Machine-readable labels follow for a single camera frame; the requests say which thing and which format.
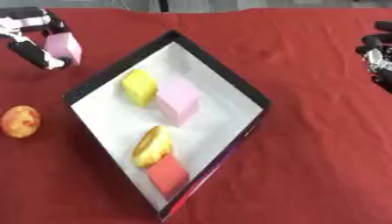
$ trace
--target pink sponge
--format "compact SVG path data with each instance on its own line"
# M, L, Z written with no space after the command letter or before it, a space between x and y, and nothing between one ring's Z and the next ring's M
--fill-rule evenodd
M189 174L172 154L167 154L151 166L147 174L167 200L175 196L189 181Z
M199 90L189 81L175 76L158 88L157 104L176 125L184 123L199 107Z
M45 50L54 58L67 57L72 59L75 65L81 63L81 46L71 32L49 35L46 38Z

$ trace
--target red tablecloth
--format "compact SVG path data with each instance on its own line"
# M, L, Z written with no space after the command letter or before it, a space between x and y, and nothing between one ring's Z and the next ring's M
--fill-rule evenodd
M156 221L61 96L172 28L273 106L170 223L392 223L392 95L354 53L392 10L56 11L83 46L81 66L40 71L1 43L0 112L28 104L44 121L24 140L0 135L0 223Z

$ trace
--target red apple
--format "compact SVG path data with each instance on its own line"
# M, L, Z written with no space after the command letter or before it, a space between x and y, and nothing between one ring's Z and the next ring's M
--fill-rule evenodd
M41 124L41 117L35 108L16 106L7 110L1 119L5 134L23 138L34 134Z

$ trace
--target sponge block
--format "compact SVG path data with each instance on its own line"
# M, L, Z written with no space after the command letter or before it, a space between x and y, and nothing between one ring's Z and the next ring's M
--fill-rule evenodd
M81 63L81 46L71 32L49 35L44 48L54 58L69 58L74 65Z
M122 88L138 107L144 107L157 93L157 81L143 69L130 72L122 80Z
M189 80L175 76L159 86L157 104L179 126L198 110L199 98L199 90Z
M189 181L188 172L172 154L167 154L151 166L147 174L167 200L175 196Z

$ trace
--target red cube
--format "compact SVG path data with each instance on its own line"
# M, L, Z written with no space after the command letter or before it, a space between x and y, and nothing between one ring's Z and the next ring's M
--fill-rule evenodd
M151 166L147 174L167 200L175 196L189 181L188 172L172 154L164 156Z

